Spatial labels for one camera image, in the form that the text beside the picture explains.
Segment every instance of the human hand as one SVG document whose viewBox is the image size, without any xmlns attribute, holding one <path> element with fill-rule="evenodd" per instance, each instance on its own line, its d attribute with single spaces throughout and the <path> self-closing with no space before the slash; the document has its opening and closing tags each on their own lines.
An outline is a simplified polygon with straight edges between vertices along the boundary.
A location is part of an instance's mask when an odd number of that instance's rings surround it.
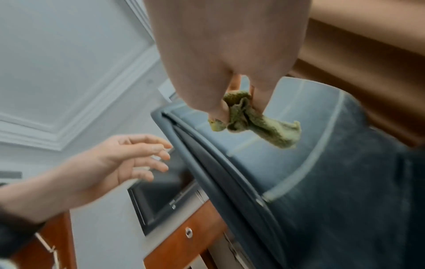
<svg viewBox="0 0 425 269">
<path fill-rule="evenodd" d="M 241 74 L 250 79 L 252 106 L 264 112 L 297 59 L 311 5 L 311 0 L 144 2 L 179 97 L 225 123 L 229 110 L 222 98 Z"/>
<path fill-rule="evenodd" d="M 0 187 L 0 208 L 40 223 L 66 210 L 88 204 L 128 179 L 153 180 L 150 167 L 165 172 L 166 140 L 153 135 L 113 136 L 33 179 Z"/>
</svg>

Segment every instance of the white ceiling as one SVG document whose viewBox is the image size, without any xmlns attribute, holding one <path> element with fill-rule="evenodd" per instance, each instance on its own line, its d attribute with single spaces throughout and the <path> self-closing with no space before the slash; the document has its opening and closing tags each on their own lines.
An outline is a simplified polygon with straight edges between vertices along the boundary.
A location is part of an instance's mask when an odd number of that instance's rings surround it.
<svg viewBox="0 0 425 269">
<path fill-rule="evenodd" d="M 0 1 L 0 142 L 60 150 L 159 60 L 153 45 L 124 0 Z"/>
</svg>

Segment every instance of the wooden drawer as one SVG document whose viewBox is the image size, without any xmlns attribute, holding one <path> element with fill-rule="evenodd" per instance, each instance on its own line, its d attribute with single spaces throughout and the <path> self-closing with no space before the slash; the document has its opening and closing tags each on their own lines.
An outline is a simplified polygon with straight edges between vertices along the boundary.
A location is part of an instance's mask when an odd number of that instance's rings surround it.
<svg viewBox="0 0 425 269">
<path fill-rule="evenodd" d="M 188 238 L 186 229 L 192 230 Z M 210 201 L 202 205 L 144 260 L 146 269 L 184 269 L 227 229 Z"/>
</svg>

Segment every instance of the brown curtain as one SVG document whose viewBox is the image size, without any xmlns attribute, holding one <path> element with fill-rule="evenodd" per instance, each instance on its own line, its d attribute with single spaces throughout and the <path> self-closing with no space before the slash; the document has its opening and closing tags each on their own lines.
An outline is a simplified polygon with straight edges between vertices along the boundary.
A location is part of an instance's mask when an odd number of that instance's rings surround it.
<svg viewBox="0 0 425 269">
<path fill-rule="evenodd" d="M 425 138 L 425 0 L 313 0 L 290 75 L 351 93 L 372 124 L 418 145 Z"/>
</svg>

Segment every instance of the metal handle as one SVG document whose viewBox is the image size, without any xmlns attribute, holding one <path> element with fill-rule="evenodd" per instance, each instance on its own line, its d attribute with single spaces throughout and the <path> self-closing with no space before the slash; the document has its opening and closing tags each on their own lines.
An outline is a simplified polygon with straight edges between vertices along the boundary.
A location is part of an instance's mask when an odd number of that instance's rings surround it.
<svg viewBox="0 0 425 269">
<path fill-rule="evenodd" d="M 186 237 L 192 238 L 193 237 L 193 231 L 189 227 L 186 228 Z"/>
</svg>

